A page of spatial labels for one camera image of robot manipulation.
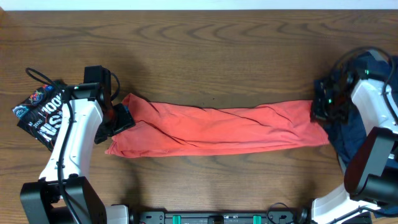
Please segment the red printed t-shirt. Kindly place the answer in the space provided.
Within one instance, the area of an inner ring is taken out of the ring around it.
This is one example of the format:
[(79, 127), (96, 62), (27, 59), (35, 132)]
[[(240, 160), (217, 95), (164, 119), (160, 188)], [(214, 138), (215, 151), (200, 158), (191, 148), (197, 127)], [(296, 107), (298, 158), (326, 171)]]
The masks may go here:
[(123, 99), (135, 126), (113, 136), (106, 154), (125, 158), (220, 156), (279, 151), (329, 143), (310, 119), (310, 100), (254, 108), (197, 108)]

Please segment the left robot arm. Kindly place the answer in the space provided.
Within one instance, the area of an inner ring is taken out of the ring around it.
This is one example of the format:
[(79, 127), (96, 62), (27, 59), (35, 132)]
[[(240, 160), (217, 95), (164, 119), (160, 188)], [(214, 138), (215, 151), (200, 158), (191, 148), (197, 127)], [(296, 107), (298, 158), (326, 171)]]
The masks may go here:
[(129, 223), (125, 205), (105, 206), (88, 180), (98, 128), (117, 120), (108, 87), (67, 86), (62, 123), (52, 155), (38, 181), (24, 183), (20, 200), (29, 223)]

